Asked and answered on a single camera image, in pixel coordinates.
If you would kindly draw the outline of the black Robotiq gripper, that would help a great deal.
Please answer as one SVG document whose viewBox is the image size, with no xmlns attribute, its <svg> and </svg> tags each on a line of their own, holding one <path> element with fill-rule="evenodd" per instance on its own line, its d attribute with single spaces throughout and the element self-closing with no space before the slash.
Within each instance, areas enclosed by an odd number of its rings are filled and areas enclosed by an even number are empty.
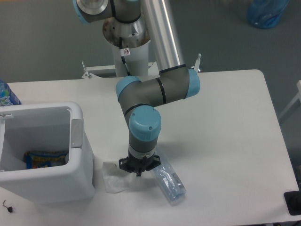
<svg viewBox="0 0 301 226">
<path fill-rule="evenodd" d="M 150 171 L 160 165 L 160 156 L 155 155 L 155 148 L 148 152 L 138 152 L 129 148 L 128 158 L 119 160 L 119 168 L 126 172 Z"/>
</svg>

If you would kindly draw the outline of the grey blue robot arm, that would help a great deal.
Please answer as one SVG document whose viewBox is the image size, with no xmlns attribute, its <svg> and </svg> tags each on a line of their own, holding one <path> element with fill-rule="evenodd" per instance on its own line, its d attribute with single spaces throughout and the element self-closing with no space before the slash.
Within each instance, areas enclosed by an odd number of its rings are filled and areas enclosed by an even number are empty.
<svg viewBox="0 0 301 226">
<path fill-rule="evenodd" d="M 161 164 L 155 154 L 161 130 L 157 106 L 196 95 L 200 90 L 197 68 L 188 68 L 182 57 L 169 0 L 75 0 L 83 23 L 104 21 L 106 40 L 117 47 L 125 77 L 116 85 L 116 95 L 129 130 L 128 156 L 120 169 L 137 176 Z M 141 81 L 132 51 L 153 43 L 159 76 Z"/>
</svg>

